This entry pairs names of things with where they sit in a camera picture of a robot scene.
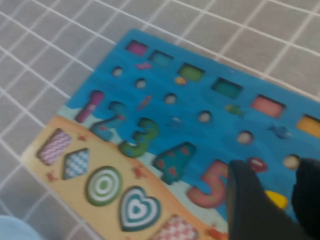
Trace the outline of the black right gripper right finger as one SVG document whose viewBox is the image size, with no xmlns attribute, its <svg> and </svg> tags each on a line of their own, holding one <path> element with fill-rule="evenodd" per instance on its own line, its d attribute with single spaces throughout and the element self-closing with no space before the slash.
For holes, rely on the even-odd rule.
<svg viewBox="0 0 320 240">
<path fill-rule="evenodd" d="M 291 204 L 304 231 L 312 238 L 320 237 L 320 162 L 302 158 L 296 170 Z"/>
</svg>

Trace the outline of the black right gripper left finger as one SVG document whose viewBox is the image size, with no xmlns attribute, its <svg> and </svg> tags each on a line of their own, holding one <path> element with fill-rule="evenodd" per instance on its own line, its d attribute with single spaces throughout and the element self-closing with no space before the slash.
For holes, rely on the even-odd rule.
<svg viewBox="0 0 320 240">
<path fill-rule="evenodd" d="M 230 240 L 307 240 L 308 235 L 267 196 L 250 165 L 228 166 L 226 214 Z"/>
</svg>

